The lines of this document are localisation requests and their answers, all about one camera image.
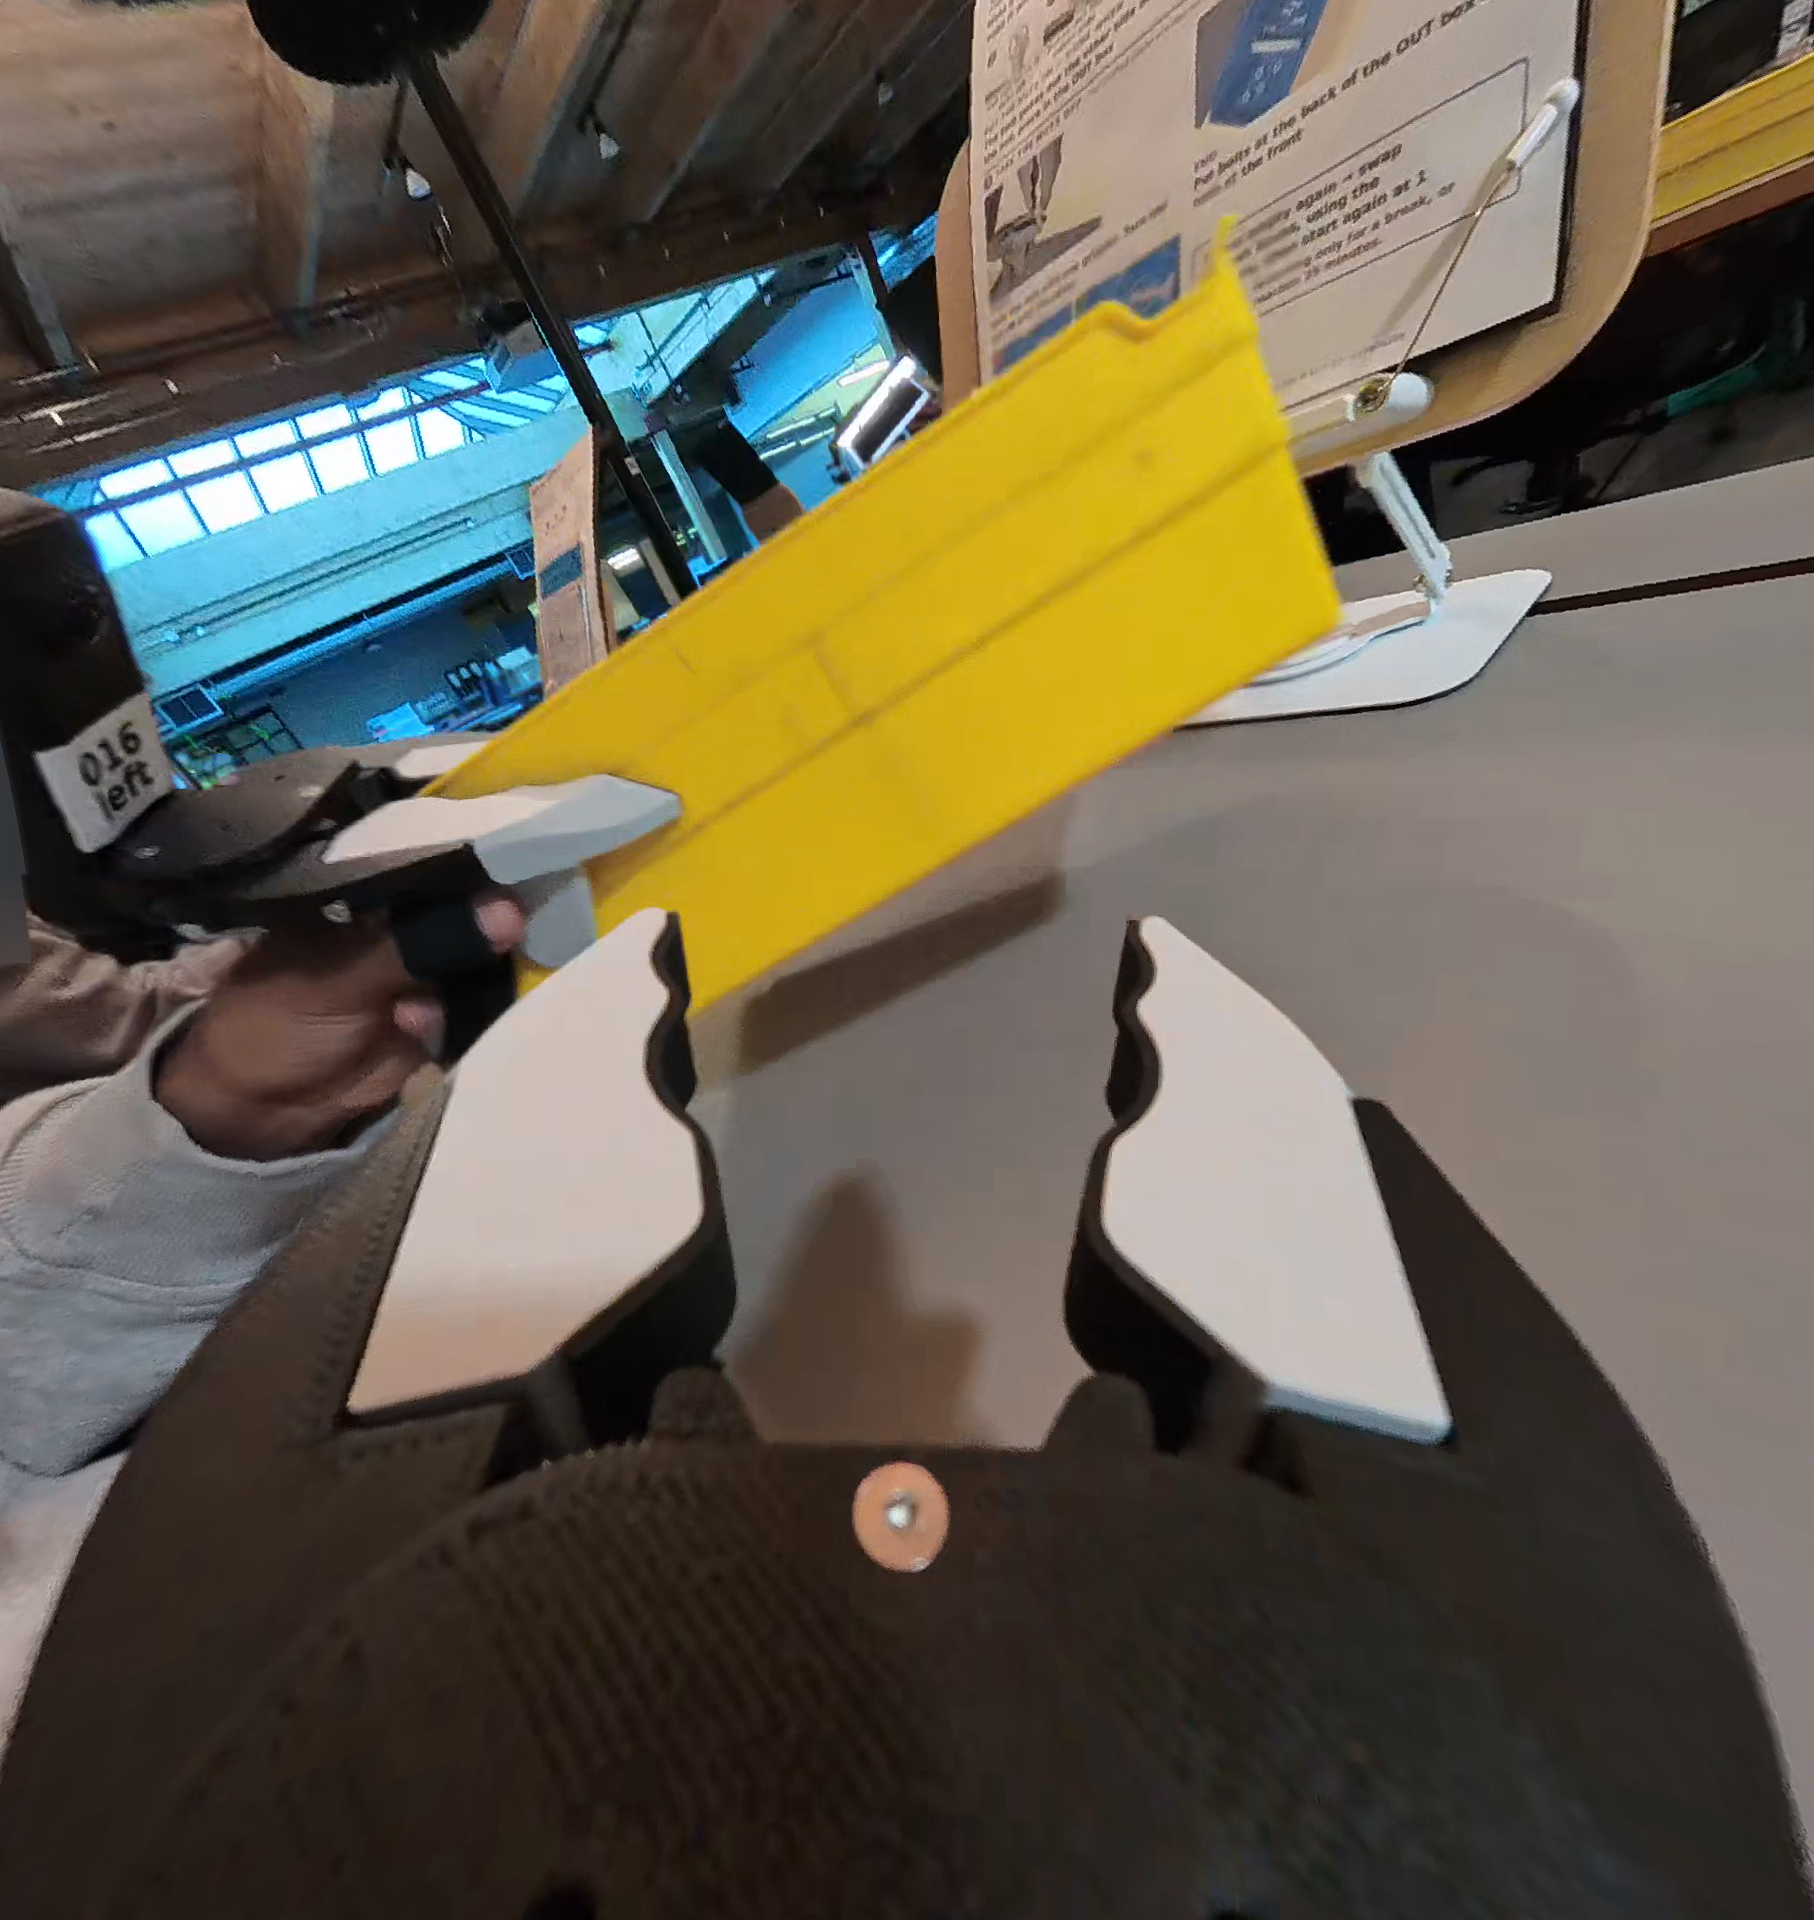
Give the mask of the yellow shelf bin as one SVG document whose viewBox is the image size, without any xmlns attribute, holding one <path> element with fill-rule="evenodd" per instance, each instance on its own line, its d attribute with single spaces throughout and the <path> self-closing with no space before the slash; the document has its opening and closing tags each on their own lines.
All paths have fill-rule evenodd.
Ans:
<svg viewBox="0 0 1814 1920">
<path fill-rule="evenodd" d="M 1814 49 L 1671 120 L 1657 146 L 1652 224 L 1814 158 Z"/>
</svg>

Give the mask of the person's left forearm grey sleeve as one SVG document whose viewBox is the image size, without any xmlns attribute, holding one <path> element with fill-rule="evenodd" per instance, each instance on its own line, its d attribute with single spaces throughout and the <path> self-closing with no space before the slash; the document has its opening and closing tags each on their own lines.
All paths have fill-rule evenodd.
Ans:
<svg viewBox="0 0 1814 1920">
<path fill-rule="evenodd" d="M 160 1106 L 191 1016 L 131 1063 L 0 1109 L 0 1502 L 89 1469 L 162 1398 L 202 1337 L 395 1130 L 219 1158 Z"/>
</svg>

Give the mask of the yellow plastic storage bin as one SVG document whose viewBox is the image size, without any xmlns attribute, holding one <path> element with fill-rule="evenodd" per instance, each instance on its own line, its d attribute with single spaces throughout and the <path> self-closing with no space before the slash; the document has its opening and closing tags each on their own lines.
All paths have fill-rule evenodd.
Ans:
<svg viewBox="0 0 1814 1920">
<path fill-rule="evenodd" d="M 1221 239 L 1193 293 L 1091 310 L 432 792 L 672 792 L 672 826 L 587 870 L 601 932 L 678 915 L 703 1010 L 1339 614 Z"/>
</svg>

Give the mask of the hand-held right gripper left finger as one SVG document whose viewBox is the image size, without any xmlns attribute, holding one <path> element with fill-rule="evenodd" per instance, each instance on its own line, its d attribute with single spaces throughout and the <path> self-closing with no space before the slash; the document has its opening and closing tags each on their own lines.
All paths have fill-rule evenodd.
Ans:
<svg viewBox="0 0 1814 1920">
<path fill-rule="evenodd" d="M 734 1258 L 678 918 L 646 908 L 466 1053 L 344 1398 L 354 1429 L 501 1409 L 534 1447 L 640 1440 L 714 1363 Z"/>
</svg>

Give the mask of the wooden document stand white base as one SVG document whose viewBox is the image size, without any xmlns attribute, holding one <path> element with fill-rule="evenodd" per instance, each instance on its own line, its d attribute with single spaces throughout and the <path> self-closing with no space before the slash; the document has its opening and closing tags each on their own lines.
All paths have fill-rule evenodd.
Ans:
<svg viewBox="0 0 1814 1920">
<path fill-rule="evenodd" d="M 1651 227 L 1671 14 L 1671 4 L 1584 4 L 1568 248 L 1553 312 L 1297 407 L 1279 404 L 1342 614 L 1318 644 L 1185 726 L 1280 723 L 1435 702 L 1470 686 L 1537 609 L 1550 582 L 1540 569 L 1454 581 L 1447 545 L 1395 454 L 1490 421 L 1545 388 L 1619 304 Z M 965 281 L 955 295 L 942 295 L 942 330 L 956 333 L 961 320 L 971 323 L 971 384 L 985 388 L 1004 373 L 980 373 L 971 227 Z"/>
</svg>

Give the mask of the person's beige clothing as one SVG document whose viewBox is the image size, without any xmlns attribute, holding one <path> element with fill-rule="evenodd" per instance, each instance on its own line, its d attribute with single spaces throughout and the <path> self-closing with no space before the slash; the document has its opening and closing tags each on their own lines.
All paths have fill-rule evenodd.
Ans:
<svg viewBox="0 0 1814 1920">
<path fill-rule="evenodd" d="M 102 1078 L 199 1008 L 250 940 L 190 940 L 164 960 L 121 961 L 32 918 L 27 955 L 0 967 L 0 1109 L 24 1094 Z"/>
</svg>

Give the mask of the black stand pole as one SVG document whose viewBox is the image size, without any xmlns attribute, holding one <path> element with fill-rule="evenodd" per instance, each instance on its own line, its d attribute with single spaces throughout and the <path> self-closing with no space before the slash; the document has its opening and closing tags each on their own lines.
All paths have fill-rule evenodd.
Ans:
<svg viewBox="0 0 1814 1920">
<path fill-rule="evenodd" d="M 519 224 L 440 71 L 440 59 L 464 47 L 486 2 L 250 2 L 246 7 L 266 49 L 292 73 L 327 85 L 374 85 L 401 80 L 420 107 L 466 189 L 500 264 L 510 274 L 531 320 L 580 406 L 605 442 L 613 479 L 653 545 L 676 600 L 694 593 L 694 575 L 675 531 L 623 435 L 605 394 L 587 367 L 573 321 L 525 248 Z"/>
</svg>

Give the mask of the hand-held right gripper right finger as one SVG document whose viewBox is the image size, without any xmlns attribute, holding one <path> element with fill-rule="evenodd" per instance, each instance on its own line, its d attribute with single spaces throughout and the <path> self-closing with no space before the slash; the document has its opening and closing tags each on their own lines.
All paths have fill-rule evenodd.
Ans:
<svg viewBox="0 0 1814 1920">
<path fill-rule="evenodd" d="M 1454 1425 L 1352 1090 L 1305 1035 L 1171 920 L 1129 924 L 1109 1125 L 1063 1322 L 1133 1381 L 1156 1442 L 1250 1401 L 1437 1446 Z"/>
</svg>

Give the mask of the brown cardboard box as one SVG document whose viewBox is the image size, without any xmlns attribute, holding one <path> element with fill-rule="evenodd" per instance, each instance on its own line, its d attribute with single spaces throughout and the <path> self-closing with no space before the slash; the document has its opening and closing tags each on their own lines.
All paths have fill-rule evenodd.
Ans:
<svg viewBox="0 0 1814 1920">
<path fill-rule="evenodd" d="M 529 490 L 538 687 L 554 698 L 613 650 L 598 540 L 600 448 L 587 428 Z"/>
</svg>

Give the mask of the person's left hand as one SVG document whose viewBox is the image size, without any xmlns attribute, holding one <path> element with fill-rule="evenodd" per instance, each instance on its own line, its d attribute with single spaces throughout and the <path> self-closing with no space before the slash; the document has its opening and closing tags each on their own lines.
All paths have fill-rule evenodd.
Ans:
<svg viewBox="0 0 1814 1920">
<path fill-rule="evenodd" d="M 277 927 L 160 1042 L 153 1096 L 228 1162 L 340 1149 L 440 1061 L 446 1019 L 391 924 Z"/>
</svg>

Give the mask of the printed instruction sheet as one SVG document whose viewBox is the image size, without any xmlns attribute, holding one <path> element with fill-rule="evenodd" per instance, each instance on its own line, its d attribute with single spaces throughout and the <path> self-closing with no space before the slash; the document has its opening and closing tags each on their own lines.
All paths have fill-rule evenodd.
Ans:
<svg viewBox="0 0 1814 1920">
<path fill-rule="evenodd" d="M 1283 407 L 1558 304 L 1578 2 L 985 2 L 967 183 L 985 377 L 1227 243 Z"/>
</svg>

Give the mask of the grey desk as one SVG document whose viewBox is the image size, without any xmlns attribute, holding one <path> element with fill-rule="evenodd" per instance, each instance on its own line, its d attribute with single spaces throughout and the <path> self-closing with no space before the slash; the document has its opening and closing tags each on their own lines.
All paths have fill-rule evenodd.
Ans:
<svg viewBox="0 0 1814 1920">
<path fill-rule="evenodd" d="M 1182 731 L 694 1029 L 789 1442 L 1034 1443 L 1106 1127 L 1124 927 L 1163 915 L 1386 1104 L 1670 1466 L 1814 1868 L 1814 386 L 1686 422 L 1462 689 Z"/>
</svg>

